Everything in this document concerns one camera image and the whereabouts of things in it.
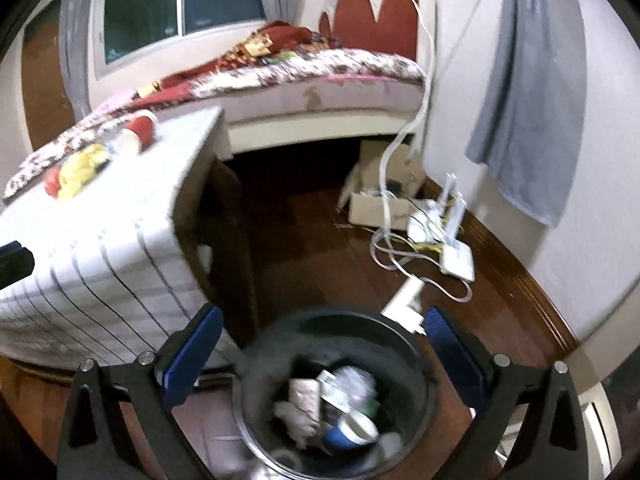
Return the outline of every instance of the red headboard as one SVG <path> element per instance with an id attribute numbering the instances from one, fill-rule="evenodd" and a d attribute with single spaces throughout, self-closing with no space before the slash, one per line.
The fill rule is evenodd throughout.
<path id="1" fill-rule="evenodd" d="M 333 28 L 326 12 L 318 28 L 337 36 L 345 48 L 399 54 L 415 61 L 418 13 L 411 0 L 382 0 L 377 22 L 369 0 L 338 0 Z"/>

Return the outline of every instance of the yellow cloth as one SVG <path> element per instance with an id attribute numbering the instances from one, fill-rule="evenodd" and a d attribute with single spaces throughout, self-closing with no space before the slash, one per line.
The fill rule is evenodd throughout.
<path id="1" fill-rule="evenodd" d="M 97 168 L 111 158 L 104 146 L 91 144 L 84 150 L 71 155 L 60 168 L 59 200 L 69 200 L 94 178 Z"/>

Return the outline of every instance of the metal bolt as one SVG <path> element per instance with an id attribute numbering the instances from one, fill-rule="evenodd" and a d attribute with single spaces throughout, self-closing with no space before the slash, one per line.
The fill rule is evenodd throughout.
<path id="1" fill-rule="evenodd" d="M 84 361 L 82 361 L 80 363 L 80 369 L 83 372 L 88 372 L 93 367 L 94 367 L 94 360 L 93 359 L 85 359 Z"/>
<path id="2" fill-rule="evenodd" d="M 565 374 L 569 371 L 569 367 L 564 364 L 562 361 L 556 361 L 554 363 L 554 368 L 559 374 Z"/>
<path id="3" fill-rule="evenodd" d="M 500 368 L 506 368 L 511 364 L 511 359 L 509 359 L 505 354 L 496 354 L 494 355 L 494 363 L 496 363 Z"/>
<path id="4" fill-rule="evenodd" d="M 138 362 L 143 366 L 149 365 L 155 360 L 156 354 L 150 351 L 142 352 L 142 354 L 138 356 Z"/>

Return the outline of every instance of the dark wooden floor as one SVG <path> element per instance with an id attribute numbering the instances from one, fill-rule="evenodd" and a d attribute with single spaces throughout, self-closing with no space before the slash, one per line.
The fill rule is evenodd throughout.
<path id="1" fill-rule="evenodd" d="M 358 144 L 357 139 L 343 139 L 273 148 L 240 155 L 230 163 L 244 185 L 244 213 L 262 326 L 293 310 L 324 304 L 380 311 L 404 282 L 398 272 L 381 269 L 372 261 L 370 233 L 339 227 L 346 224 L 346 217 L 335 211 L 335 202 L 344 177 L 357 160 Z M 508 280 L 489 265 L 490 256 L 474 257 L 476 282 L 471 302 L 457 304 L 427 286 L 422 305 L 450 307 L 463 327 L 475 333 L 490 352 L 504 352 L 515 362 L 540 366 L 559 358 L 561 349 L 551 331 L 541 328 L 530 312 L 532 307 L 523 305 Z M 442 276 L 432 264 L 417 262 L 411 270 L 438 280 L 452 294 L 465 293 L 460 283 Z M 420 343 L 434 361 L 440 381 L 438 411 L 418 449 L 386 475 L 388 480 L 431 478 L 470 423 L 468 410 L 428 341 L 420 338 Z M 36 443 L 54 459 L 66 390 L 27 377 L 6 363 L 0 375 L 8 404 Z M 214 399 L 216 395 L 221 394 L 192 396 L 176 414 L 205 462 L 224 471 L 226 466 L 221 464 L 232 455 L 230 447 L 238 456 L 242 451 L 239 442 L 218 438 L 230 436 L 232 428 L 214 427 L 212 414 L 220 402 Z M 216 431 L 226 433 L 212 434 Z M 152 461 L 147 462 L 152 470 Z M 485 478 L 494 478 L 498 471 L 497 465 L 491 464 Z"/>

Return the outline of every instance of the black trash can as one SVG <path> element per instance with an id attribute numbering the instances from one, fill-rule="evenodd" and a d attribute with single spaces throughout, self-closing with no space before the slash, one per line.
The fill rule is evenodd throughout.
<path id="1" fill-rule="evenodd" d="M 337 456 L 297 450 L 273 416 L 273 403 L 286 400 L 301 359 L 372 374 L 380 403 L 375 423 L 380 434 L 399 434 L 400 451 L 381 462 L 375 444 Z M 380 314 L 336 308 L 293 314 L 264 330 L 236 371 L 241 390 L 234 413 L 242 438 L 268 467 L 294 480 L 363 479 L 388 471 L 415 447 L 434 412 L 436 382 L 426 354 L 405 329 Z"/>

